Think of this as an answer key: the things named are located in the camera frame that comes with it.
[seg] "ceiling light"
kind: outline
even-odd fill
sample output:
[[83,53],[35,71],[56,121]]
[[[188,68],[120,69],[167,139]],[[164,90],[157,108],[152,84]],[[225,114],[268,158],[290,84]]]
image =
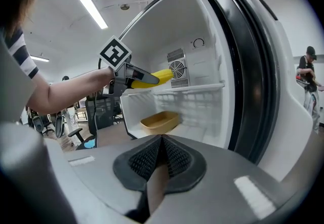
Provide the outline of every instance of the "ceiling light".
[[37,56],[30,56],[31,59],[33,60],[38,60],[38,61],[43,61],[43,62],[49,62],[49,59],[46,58],[41,58],[41,57],[37,57]]
[[87,9],[101,29],[108,27],[92,0],[80,0],[80,2],[82,2],[83,6]]

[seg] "black mesh pad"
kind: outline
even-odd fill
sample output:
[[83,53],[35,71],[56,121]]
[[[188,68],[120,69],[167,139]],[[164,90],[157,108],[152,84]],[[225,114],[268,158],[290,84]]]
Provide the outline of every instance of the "black mesh pad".
[[126,188],[145,191],[158,162],[166,162],[168,166],[170,180],[165,194],[190,190],[206,172],[206,161],[201,153],[167,135],[158,135],[119,155],[113,163],[113,171]]

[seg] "desk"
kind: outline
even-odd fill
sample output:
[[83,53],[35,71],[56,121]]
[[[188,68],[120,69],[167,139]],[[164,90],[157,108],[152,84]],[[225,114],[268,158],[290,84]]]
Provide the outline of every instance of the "desk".
[[76,110],[76,117],[77,117],[78,120],[79,120],[79,118],[86,118],[85,121],[88,121],[88,118],[87,118],[87,110],[86,110],[86,108],[78,108],[78,109]]

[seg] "wicker basket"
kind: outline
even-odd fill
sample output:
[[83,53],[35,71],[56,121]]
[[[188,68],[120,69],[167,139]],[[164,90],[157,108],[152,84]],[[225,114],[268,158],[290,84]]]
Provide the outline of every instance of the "wicker basket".
[[141,120],[144,131],[149,135],[166,134],[179,124],[179,114],[162,111]]

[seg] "striped shirt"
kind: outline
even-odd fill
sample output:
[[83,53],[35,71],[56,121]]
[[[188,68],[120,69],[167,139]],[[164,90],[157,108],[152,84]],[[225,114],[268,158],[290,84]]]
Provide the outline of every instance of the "striped shirt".
[[38,68],[28,54],[22,29],[18,28],[10,39],[5,39],[5,42],[9,53],[18,62],[23,72],[32,79],[38,72]]

